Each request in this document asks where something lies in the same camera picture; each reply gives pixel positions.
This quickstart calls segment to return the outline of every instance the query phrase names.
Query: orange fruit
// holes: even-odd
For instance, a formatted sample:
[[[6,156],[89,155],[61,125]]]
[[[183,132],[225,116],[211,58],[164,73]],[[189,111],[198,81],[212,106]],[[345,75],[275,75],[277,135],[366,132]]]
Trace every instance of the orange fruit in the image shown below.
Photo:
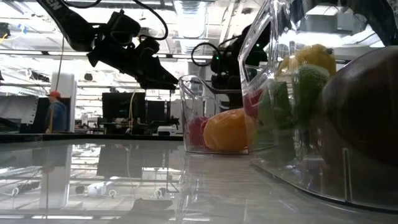
[[[203,138],[206,146],[214,151],[239,152],[248,147],[253,131],[252,119],[240,108],[210,118],[203,130]]]

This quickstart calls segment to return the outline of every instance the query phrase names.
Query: clear plastic container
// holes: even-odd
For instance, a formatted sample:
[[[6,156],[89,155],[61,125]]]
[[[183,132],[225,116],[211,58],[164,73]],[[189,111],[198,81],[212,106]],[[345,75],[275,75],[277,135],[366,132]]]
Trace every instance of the clear plastic container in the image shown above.
[[[243,108],[228,106],[229,98],[242,98],[241,91],[213,89],[194,75],[182,76],[179,85],[185,151],[247,154],[248,117]]]
[[[244,101],[257,108],[252,163],[317,195],[398,210],[394,13],[387,1],[333,3],[266,1],[253,22],[239,55],[243,97],[261,93]],[[253,65],[268,30],[268,62]]]

